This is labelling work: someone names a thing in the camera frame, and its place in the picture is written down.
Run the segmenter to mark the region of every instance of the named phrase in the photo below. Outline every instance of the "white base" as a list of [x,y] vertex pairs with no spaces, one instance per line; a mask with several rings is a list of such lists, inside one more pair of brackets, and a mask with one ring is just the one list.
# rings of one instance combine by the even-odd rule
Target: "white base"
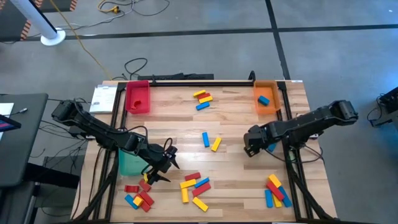
[[56,28],[56,30],[57,30],[57,37],[54,39],[48,39],[48,38],[42,36],[40,38],[40,41],[42,42],[42,44],[44,44],[46,46],[54,46],[54,45],[61,43],[63,40],[65,40],[65,37],[67,36],[65,31],[62,30],[61,28]]

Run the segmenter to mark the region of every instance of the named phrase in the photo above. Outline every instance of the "red container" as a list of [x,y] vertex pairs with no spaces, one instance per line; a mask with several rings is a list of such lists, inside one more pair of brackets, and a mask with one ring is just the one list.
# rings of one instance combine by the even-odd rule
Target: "red container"
[[148,113],[150,93],[148,80],[127,83],[126,111],[132,114]]

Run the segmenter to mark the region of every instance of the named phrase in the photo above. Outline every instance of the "blue block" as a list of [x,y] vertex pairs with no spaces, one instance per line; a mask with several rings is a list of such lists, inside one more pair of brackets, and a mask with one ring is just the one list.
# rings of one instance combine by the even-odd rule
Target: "blue block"
[[269,146],[268,146],[268,151],[274,152],[275,147],[276,147],[276,143],[273,143],[273,144],[269,145]]
[[204,109],[204,108],[206,108],[206,107],[209,107],[209,106],[210,106],[210,103],[209,103],[209,102],[201,103],[201,104],[199,104],[199,105],[197,106],[197,110],[202,110],[202,109]]
[[272,208],[274,206],[274,203],[272,202],[272,192],[271,190],[266,190],[266,202],[267,202],[267,207]]
[[292,206],[292,202],[290,201],[289,197],[287,196],[285,189],[284,189],[282,186],[278,187],[278,189],[279,189],[280,192],[285,196],[285,197],[282,199],[282,202],[284,203],[285,207],[286,207],[286,208],[291,207],[291,206]]
[[207,136],[207,133],[202,133],[201,136],[203,138],[203,143],[205,144],[205,147],[209,147],[210,143],[209,143],[209,136]]
[[132,197],[131,195],[125,196],[124,199],[125,199],[126,202],[129,203],[134,209],[138,209],[138,206],[137,206],[135,203],[133,203],[134,199],[133,199],[133,197]]
[[260,96],[258,99],[259,103],[261,103],[264,106],[267,106],[269,104],[269,100],[265,98],[264,96]]
[[199,183],[195,184],[195,188],[198,188],[202,186],[203,184],[209,182],[209,178],[207,177],[206,179],[201,180]]

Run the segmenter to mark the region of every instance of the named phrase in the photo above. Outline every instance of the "colored block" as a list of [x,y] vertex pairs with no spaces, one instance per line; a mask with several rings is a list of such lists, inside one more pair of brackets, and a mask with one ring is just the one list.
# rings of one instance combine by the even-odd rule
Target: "colored block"
[[271,190],[271,192],[279,199],[279,200],[283,200],[284,199],[284,195],[280,192],[280,190],[278,190],[278,188],[277,187],[275,187],[275,185],[271,182],[271,181],[268,181],[268,183],[267,183],[267,188],[269,189],[269,190]]
[[282,202],[284,203],[285,207],[286,208],[291,207],[292,206],[292,202],[290,201],[289,196],[287,196],[287,193],[286,193],[285,189],[282,186],[278,187],[278,189],[285,196],[284,199],[282,200]]
[[209,136],[207,135],[207,133],[202,133],[201,136],[203,138],[203,143],[205,144],[205,147],[209,147],[210,143],[209,143]]
[[274,206],[272,203],[272,192],[270,190],[266,190],[266,202],[267,208],[272,208]]
[[182,203],[189,202],[188,189],[181,189]]
[[187,187],[194,186],[196,183],[197,183],[197,181],[195,179],[188,180],[188,181],[180,183],[180,187],[181,188],[187,188]]
[[210,93],[204,93],[204,94],[198,95],[197,98],[198,98],[198,100],[200,100],[200,99],[203,99],[203,98],[206,98],[209,96],[210,96]]
[[144,201],[146,203],[148,203],[148,205],[153,205],[154,204],[154,200],[149,196],[149,194],[145,191],[141,191],[139,193],[139,196],[144,199]]
[[134,198],[133,203],[136,204],[137,206],[140,206],[140,205],[142,204],[143,201],[144,201],[144,200],[143,200],[140,196],[136,196],[136,197]]
[[207,211],[209,206],[207,206],[205,203],[203,203],[199,198],[194,197],[192,202],[197,205],[200,209],[202,209],[204,212]]
[[197,110],[202,110],[209,106],[210,106],[209,102],[201,103],[201,104],[197,105]]
[[220,145],[220,142],[221,142],[221,138],[220,138],[220,137],[217,137],[216,140],[214,141],[213,146],[211,147],[211,150],[212,150],[213,152],[216,152],[216,151],[217,151],[218,146]]
[[190,174],[190,175],[186,175],[185,176],[185,180],[186,181],[192,180],[192,179],[199,179],[199,178],[200,178],[200,173],[199,172],[196,172],[194,174]]
[[199,103],[204,103],[204,102],[209,102],[209,101],[213,101],[213,97],[212,96],[207,96],[203,99],[199,100]]
[[146,192],[148,192],[148,191],[150,190],[150,188],[151,188],[151,186],[150,186],[149,184],[145,183],[145,180],[144,180],[144,179],[141,179],[141,180],[139,181],[138,184],[139,184],[139,185],[142,187],[142,189],[144,189]]
[[279,181],[278,177],[275,176],[275,174],[271,174],[268,179],[272,181],[272,183],[275,185],[275,187],[280,187],[282,183]]
[[143,201],[142,204],[141,204],[141,208],[143,209],[143,211],[148,212],[149,209],[150,209],[150,205],[148,205],[148,203]]
[[198,95],[206,93],[206,90],[200,90],[193,94],[193,97],[197,97]]
[[196,196],[202,194],[203,192],[207,191],[210,188],[211,188],[210,183],[207,182],[207,183],[203,184],[202,186],[198,187],[197,189],[192,190],[192,194],[194,197],[196,197]]
[[274,194],[272,194],[272,199],[274,199],[275,207],[280,208],[282,206],[282,202]]
[[269,104],[269,100],[267,98],[265,98],[264,96],[260,96],[258,99],[258,102],[264,106],[267,106]]
[[268,146],[268,151],[274,152],[275,148],[276,148],[276,143],[270,144],[270,145]]
[[138,206],[133,203],[134,199],[131,195],[126,195],[125,198],[127,203],[129,203],[134,209],[138,209]]
[[124,186],[124,191],[127,193],[138,193],[139,186],[126,185]]
[[198,188],[198,187],[202,186],[203,184],[205,184],[207,182],[209,182],[209,178],[208,177],[203,179],[203,180],[201,180],[199,183],[195,184],[195,188]]

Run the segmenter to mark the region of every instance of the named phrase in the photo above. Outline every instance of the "red block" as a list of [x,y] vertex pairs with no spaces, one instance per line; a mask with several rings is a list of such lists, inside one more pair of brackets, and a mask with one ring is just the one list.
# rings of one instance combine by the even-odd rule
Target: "red block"
[[202,186],[198,187],[197,189],[192,190],[192,194],[194,197],[196,197],[196,196],[202,194],[203,192],[207,191],[210,188],[211,188],[210,183],[207,182],[207,183],[203,184]]
[[139,186],[126,185],[124,186],[124,191],[127,193],[138,193]]
[[148,205],[148,203],[146,201],[143,201],[141,204],[141,208],[145,211],[148,212],[150,209],[150,205]]
[[279,199],[282,201],[285,198],[285,195],[282,194],[282,192],[275,186],[274,183],[271,181],[268,181],[266,187],[268,187],[269,190]]
[[200,173],[197,172],[197,173],[194,173],[194,174],[186,175],[185,176],[185,181],[192,180],[192,179],[199,179],[199,178],[200,178]]
[[139,195],[141,196],[142,199],[144,199],[146,203],[148,203],[148,205],[152,205],[154,203],[154,200],[149,196],[147,192],[141,191]]
[[151,186],[150,186],[149,184],[145,183],[144,179],[141,179],[141,180],[139,181],[138,184],[139,184],[139,185],[142,187],[142,189],[144,189],[146,192],[148,192],[148,191],[150,190],[150,188],[151,188]]
[[200,100],[200,99],[206,98],[208,96],[210,96],[210,93],[204,93],[204,94],[197,96],[197,98],[198,98],[198,100]]

